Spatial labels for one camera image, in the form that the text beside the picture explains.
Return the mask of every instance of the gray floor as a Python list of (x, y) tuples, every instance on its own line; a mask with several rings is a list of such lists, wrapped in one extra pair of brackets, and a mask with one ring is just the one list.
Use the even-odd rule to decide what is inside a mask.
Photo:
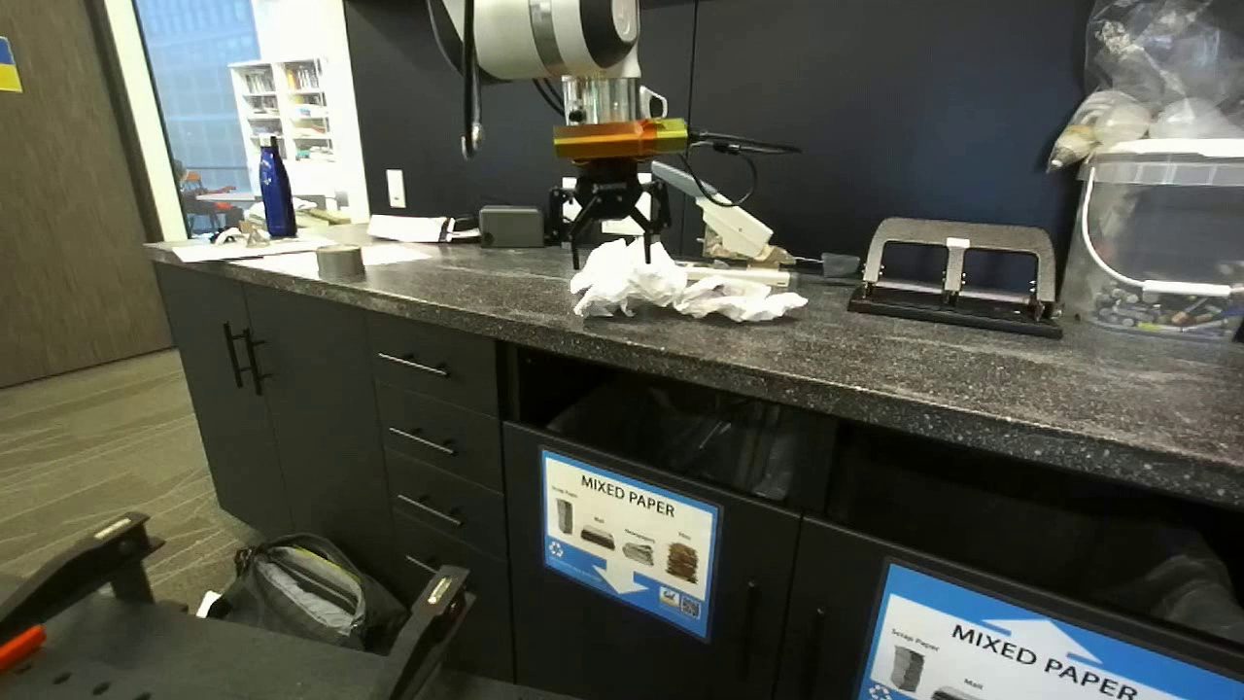
[(164, 552), (161, 598), (229, 584), (245, 530), (215, 504), (179, 352), (0, 388), (0, 575), (140, 509)]

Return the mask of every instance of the label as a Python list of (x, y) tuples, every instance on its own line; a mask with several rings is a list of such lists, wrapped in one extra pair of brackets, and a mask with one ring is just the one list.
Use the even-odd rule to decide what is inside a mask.
[(541, 452), (544, 568), (709, 640), (719, 504)]
[(9, 36), (0, 36), (0, 91), (22, 91), (22, 72), (17, 68)]
[(860, 700), (1226, 700), (1244, 685), (1004, 598), (889, 568)]

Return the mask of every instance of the clear plastic container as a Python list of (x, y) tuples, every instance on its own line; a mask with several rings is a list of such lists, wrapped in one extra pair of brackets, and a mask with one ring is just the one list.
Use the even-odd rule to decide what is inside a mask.
[(1060, 312), (1121, 330), (1235, 339), (1244, 141), (1136, 141), (1091, 155)]

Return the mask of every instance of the drawer handle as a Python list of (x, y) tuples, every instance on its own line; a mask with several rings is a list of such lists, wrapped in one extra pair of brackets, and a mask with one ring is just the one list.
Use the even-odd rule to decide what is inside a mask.
[(404, 427), (391, 427), (391, 422), (387, 422), (387, 436), (399, 436), (399, 438), (409, 438), (409, 443), (421, 443), (422, 452), (437, 452), (437, 454), (460, 454), (455, 443), (437, 443), (437, 438), (427, 438), (427, 436), (421, 436), (421, 432), (404, 432)]
[(461, 526), (468, 526), (461, 518), (437, 509), (427, 496), (396, 495), (396, 501), (404, 501), (404, 504), (412, 504), (412, 509), (421, 509), (421, 513), (431, 513), (437, 519), (442, 519), (442, 526), (449, 526), (449, 530), (461, 530)]
[(427, 562), (427, 561), (421, 561), (421, 557), (412, 557), (412, 552), (404, 557), (404, 562), (422, 568), (422, 572), (431, 572), (431, 575), (438, 572), (437, 562)]
[(399, 352), (376, 352), (376, 356), (387, 361), (387, 365), (399, 365), (399, 370), (417, 370), (417, 374), (431, 374), (431, 377), (449, 377), (447, 365), (427, 365), (427, 361), (399, 356)]

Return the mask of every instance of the crumpled towel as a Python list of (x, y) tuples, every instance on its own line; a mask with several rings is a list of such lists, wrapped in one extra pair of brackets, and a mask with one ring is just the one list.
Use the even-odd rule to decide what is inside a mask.
[(641, 242), (599, 243), (571, 278), (579, 318), (634, 314), (636, 301), (672, 307), (675, 314), (709, 318), (726, 314), (731, 321), (771, 321), (795, 307), (808, 307), (795, 291), (775, 291), (753, 278), (691, 276), (666, 243), (653, 243), (646, 265)]

